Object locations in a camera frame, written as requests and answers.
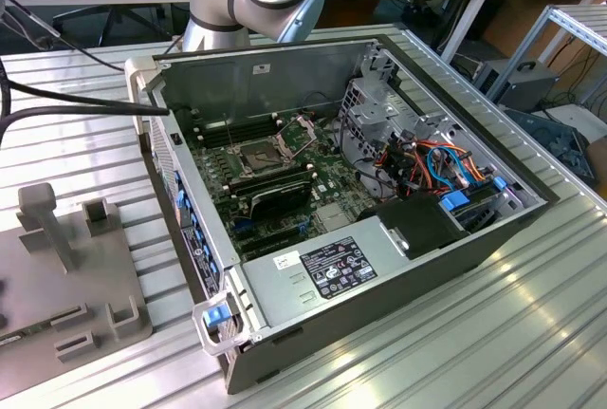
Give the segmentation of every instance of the blue cable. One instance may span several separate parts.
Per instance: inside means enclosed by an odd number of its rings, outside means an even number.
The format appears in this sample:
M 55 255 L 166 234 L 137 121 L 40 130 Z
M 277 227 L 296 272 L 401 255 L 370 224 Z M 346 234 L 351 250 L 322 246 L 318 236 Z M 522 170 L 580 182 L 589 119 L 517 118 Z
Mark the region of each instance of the blue cable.
M 453 150 L 451 150 L 450 148 L 447 148 L 445 146 L 437 146 L 436 148 L 445 150 L 449 154 L 449 156 L 451 156 L 451 158 L 453 160 L 455 160 L 455 162 L 457 163 L 457 166 L 459 167 L 459 170 L 462 172 L 462 174 L 464 175 L 464 177 L 466 178 L 468 183 L 470 183 L 472 185 L 476 184 L 476 180 L 474 179 L 472 174 L 468 171 L 466 166 L 462 163 L 459 156 L 457 156 L 457 153 L 455 153 Z
M 430 175 L 432 175 L 434 178 L 436 178 L 438 181 L 440 181 L 441 183 L 446 184 L 447 186 L 449 186 L 449 189 L 451 189 L 453 191 L 453 185 L 449 182 L 448 179 L 440 177 L 434 170 L 434 164 L 432 164 L 432 151 L 430 151 L 430 153 L 428 153 L 428 155 L 426 156 L 426 164 L 428 165 L 428 170 L 430 170 Z
M 468 183 L 470 183 L 470 184 L 476 184 L 476 180 L 474 179 L 474 177 L 472 176 L 472 174 L 466 169 L 466 167 L 464 166 L 464 164 L 460 160 L 459 156 L 457 156 L 457 153 L 455 153 L 453 150 L 451 150 L 450 148 L 447 148 L 445 146 L 435 146 L 434 148 L 432 148 L 430 150 L 430 152 L 426 156 L 426 163 L 428 164 L 428 170 L 430 171 L 430 174 L 434 178 L 436 178 L 438 181 L 440 181 L 440 182 L 446 184 L 447 186 L 449 186 L 449 188 L 452 191 L 454 190 L 453 185 L 446 178 L 440 177 L 435 172 L 434 165 L 432 164 L 432 151 L 434 151 L 434 150 L 443 150 L 443 151 L 445 151 L 455 161 L 455 163 L 459 167 L 459 170 L 462 172 L 462 174 L 464 175 L 464 177 L 466 178 L 466 180 L 468 181 Z

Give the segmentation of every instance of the power cable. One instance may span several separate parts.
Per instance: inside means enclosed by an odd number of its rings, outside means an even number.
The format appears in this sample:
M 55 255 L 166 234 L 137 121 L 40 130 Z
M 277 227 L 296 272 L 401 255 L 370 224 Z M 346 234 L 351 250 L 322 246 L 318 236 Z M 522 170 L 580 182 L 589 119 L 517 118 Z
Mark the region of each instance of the power cable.
M 88 105 L 51 105 L 18 110 L 11 113 L 10 90 L 65 102 L 88 103 Z M 108 101 L 104 99 L 86 98 L 71 94 L 55 93 L 13 82 L 9 79 L 4 64 L 0 61 L 0 92 L 2 93 L 2 110 L 0 110 L 0 146 L 2 138 L 11 124 L 24 118 L 42 115 L 124 115 L 124 116 L 166 116 L 169 110 L 141 105 L 132 102 Z
M 176 38 L 176 39 L 175 39 L 175 40 L 174 40 L 174 41 L 173 41 L 173 42 L 172 42 L 172 43 L 169 45 L 169 47 L 168 47 L 166 50 L 164 50 L 164 52 L 163 52 L 162 54 L 163 54 L 163 55 L 168 55 L 168 54 L 169 54 L 169 52 L 170 52 L 170 51 L 171 51 L 173 48 L 175 48 L 175 46 L 176 46 L 177 44 L 179 44 L 179 41 L 180 41 L 181 39 L 183 39 L 183 36 L 184 36 L 184 35 L 185 35 L 185 32 L 184 32 L 183 34 L 181 34 L 179 37 L 177 37 L 177 38 Z
M 2 108 L 0 108 L 0 120 L 10 114 L 10 84 L 7 71 L 0 59 L 0 94 L 2 94 Z
M 105 65 L 106 67 L 109 67 L 110 69 L 114 69 L 117 70 L 118 72 L 123 72 L 124 69 L 122 69 L 121 67 L 118 67 L 117 65 L 111 65 L 109 63 L 107 63 L 106 61 L 102 60 L 101 58 L 98 58 L 97 56 L 93 55 L 92 53 L 89 53 L 88 51 L 86 51 L 84 48 L 77 46 L 69 41 L 67 41 L 62 34 L 57 31 L 55 28 L 51 27 L 50 25 L 48 25 L 44 20 L 42 20 L 40 17 L 38 17 L 37 15 L 35 15 L 34 13 L 32 13 L 28 8 L 24 7 L 21 5 L 21 3 L 19 3 L 17 0 L 9 0 L 17 9 L 19 9 L 21 12 L 23 12 L 28 18 L 29 20 L 33 21 L 34 23 L 36 23 L 36 25 L 38 25 L 39 27 L 43 28 L 46 32 L 48 32 L 50 35 L 52 35 L 54 38 L 58 39 L 59 41 L 61 41 L 62 43 L 66 44 L 67 46 L 69 46 L 70 48 L 80 51 L 80 53 L 84 56 L 87 56 L 88 58 L 90 58 L 91 60 L 99 63 L 100 65 Z

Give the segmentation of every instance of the black cable on table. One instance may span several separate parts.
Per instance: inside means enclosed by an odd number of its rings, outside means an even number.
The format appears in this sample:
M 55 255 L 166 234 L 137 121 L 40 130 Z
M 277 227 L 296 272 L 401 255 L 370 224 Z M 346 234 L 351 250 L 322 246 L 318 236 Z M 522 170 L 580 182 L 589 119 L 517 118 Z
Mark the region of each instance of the black cable on table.
M 0 120 L 10 114 L 10 84 L 9 76 L 0 59 L 0 94 L 2 94 L 2 108 L 0 108 Z
M 179 37 L 177 37 L 177 38 L 176 38 L 176 39 L 175 39 L 175 40 L 174 40 L 174 41 L 173 41 L 173 42 L 172 42 L 172 43 L 169 45 L 169 47 L 168 47 L 166 50 L 164 50 L 164 52 L 163 52 L 162 54 L 163 54 L 163 55 L 168 55 L 168 54 L 169 54 L 169 52 L 170 52 L 170 51 L 171 51 L 173 48 L 175 48 L 175 46 L 176 46 L 177 44 L 179 44 L 179 41 L 180 41 L 181 39 L 183 39 L 183 36 L 184 36 L 184 35 L 185 35 L 185 32 L 184 32 L 183 34 L 181 34 Z
M 374 177 L 373 175 L 369 175 L 366 172 L 362 172 L 361 170 L 357 169 L 357 167 L 350 162 L 350 160 L 345 156 L 345 154 L 343 153 L 343 129 L 345 127 L 345 121 L 346 121 L 346 117 L 343 116 L 341 117 L 341 127 L 340 127 L 340 153 L 341 153 L 341 157 L 343 158 L 343 160 L 345 160 L 348 164 L 350 164 L 350 166 L 356 170 L 358 173 L 360 173 L 362 176 L 367 177 L 367 178 L 371 178 L 374 179 L 376 182 L 378 182 L 379 184 L 383 184 L 384 186 L 388 186 L 390 189 L 394 189 L 395 187 L 390 184 L 387 183 L 386 181 L 384 181 L 381 178 L 377 178 Z
M 40 117 L 43 115 L 122 115 L 122 116 L 163 116 L 168 115 L 166 108 L 154 108 L 148 105 L 89 107 L 86 105 L 50 105 L 18 110 L 0 120 L 0 146 L 9 126 L 16 121 Z
M 46 32 L 48 32 L 50 35 L 52 35 L 57 40 L 59 40 L 62 43 L 66 44 L 70 48 L 79 51 L 82 55 L 87 56 L 88 58 L 90 58 L 91 60 L 99 63 L 100 65 L 104 65 L 106 67 L 109 67 L 110 69 L 117 70 L 118 72 L 124 72 L 124 69 L 122 69 L 121 67 L 118 67 L 117 65 L 111 65 L 110 63 L 107 63 L 106 61 L 102 60 L 101 58 L 98 58 L 97 56 L 93 55 L 92 53 L 89 53 L 84 48 L 82 48 L 80 46 L 77 46 L 76 44 L 74 44 L 72 42 L 67 41 L 64 38 L 64 36 L 62 36 L 62 34 L 59 31 L 57 31 L 53 27 L 50 27 L 40 17 L 38 17 L 37 15 L 35 15 L 34 13 L 32 13 L 28 8 L 26 8 L 25 6 L 23 6 L 17 0 L 9 0 L 9 1 L 17 9 L 19 9 L 21 12 L 23 12 L 30 20 L 32 20 L 33 22 L 35 22 L 39 27 L 43 28 Z
M 107 99 L 98 98 L 87 98 L 85 96 L 76 96 L 73 94 L 56 93 L 54 91 L 46 91 L 45 89 L 34 88 L 33 86 L 27 86 L 25 84 L 19 84 L 13 80 L 9 80 L 9 85 L 12 89 L 21 91 L 22 93 L 31 94 L 32 96 L 39 96 L 41 98 L 54 99 L 56 101 L 75 102 L 75 103 L 87 103 L 89 105 L 103 105 L 106 107 L 121 107 L 122 109 L 147 107 L 148 110 L 161 110 L 151 107 L 149 105 L 141 105 L 135 102 L 123 102 L 123 101 L 111 101 Z

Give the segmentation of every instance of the table leg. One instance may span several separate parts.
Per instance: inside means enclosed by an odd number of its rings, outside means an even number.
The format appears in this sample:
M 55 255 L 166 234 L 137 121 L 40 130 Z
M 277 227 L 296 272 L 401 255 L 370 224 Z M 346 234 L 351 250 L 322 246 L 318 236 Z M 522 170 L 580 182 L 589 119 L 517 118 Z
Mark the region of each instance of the table leg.
M 594 1 L 595 0 L 581 0 L 579 1 L 579 3 L 581 5 L 587 5 L 592 4 Z M 540 61 L 540 63 L 546 64 L 548 59 L 552 57 L 552 54 L 555 52 L 555 50 L 561 45 L 562 39 L 567 34 L 568 32 L 565 29 L 559 29 L 557 35 L 552 38 L 552 41 L 550 41 L 550 43 L 543 50 L 542 54 L 538 57 L 538 61 Z
M 485 3 L 485 0 L 469 1 L 466 10 L 464 10 L 464 13 L 462 14 L 462 18 L 460 18 L 447 41 L 447 46 L 445 46 L 443 53 L 440 55 L 445 63 L 449 64 L 453 59 L 453 56 L 455 56 L 457 49 L 462 44 L 464 37 L 466 37 L 466 34 L 483 6 L 483 3 Z

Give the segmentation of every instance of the gray box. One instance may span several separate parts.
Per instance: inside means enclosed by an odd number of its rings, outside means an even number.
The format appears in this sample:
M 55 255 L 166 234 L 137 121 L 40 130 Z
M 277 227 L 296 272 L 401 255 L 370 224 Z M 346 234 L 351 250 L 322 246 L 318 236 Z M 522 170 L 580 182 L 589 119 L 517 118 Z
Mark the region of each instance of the gray box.
M 481 93 L 487 94 L 507 64 L 508 59 L 484 62 L 481 70 L 474 78 L 474 86 Z M 550 88 L 558 79 L 557 73 L 538 60 L 527 59 L 514 70 L 498 93 L 495 103 L 522 112 L 531 111 L 548 94 Z
M 415 132 L 420 139 L 432 133 L 449 135 L 454 145 L 472 151 L 482 167 L 490 165 L 494 175 L 516 189 L 514 197 L 523 199 L 514 206 L 509 205 L 514 202 L 504 202 L 501 217 L 485 229 L 412 258 L 407 255 L 407 240 L 412 237 L 398 227 L 387 227 L 379 215 L 334 229 L 336 219 L 340 225 L 340 212 L 318 209 L 316 215 L 325 233 L 245 261 L 213 203 L 211 185 L 194 162 L 187 142 L 195 137 L 188 131 L 193 126 L 189 126 L 187 114 L 181 116 L 181 122 L 173 114 L 152 119 L 156 168 L 167 194 L 176 206 L 186 196 L 197 218 L 204 246 L 192 246 L 190 235 L 182 233 L 209 300 L 194 307 L 193 320 L 205 350 L 219 357 L 230 394 L 271 378 L 475 268 L 557 200 L 384 36 L 179 54 L 155 57 L 152 62 L 156 72 L 146 71 L 146 82 L 156 106 L 186 103 L 198 109 L 195 115 L 206 123 L 221 124 L 226 117 L 238 122 L 283 113 L 301 103 L 310 91 L 321 91 L 326 98 L 343 98 L 324 106 L 335 114 L 347 113 L 348 132 L 357 139 L 385 142 L 391 135 L 406 132 Z M 142 65 L 150 64 L 145 60 Z M 271 68 L 259 75 L 257 65 Z M 420 85 L 427 96 L 408 96 L 409 82 Z M 422 103 L 431 114 L 421 110 Z M 345 141 L 342 150 L 349 160 L 373 155 L 371 141 L 366 146 L 355 144 L 354 138 L 347 141 L 350 143 Z M 220 274 L 212 284 L 209 264 Z M 226 306 L 228 312 L 219 312 Z M 211 312 L 221 322 L 206 327 Z

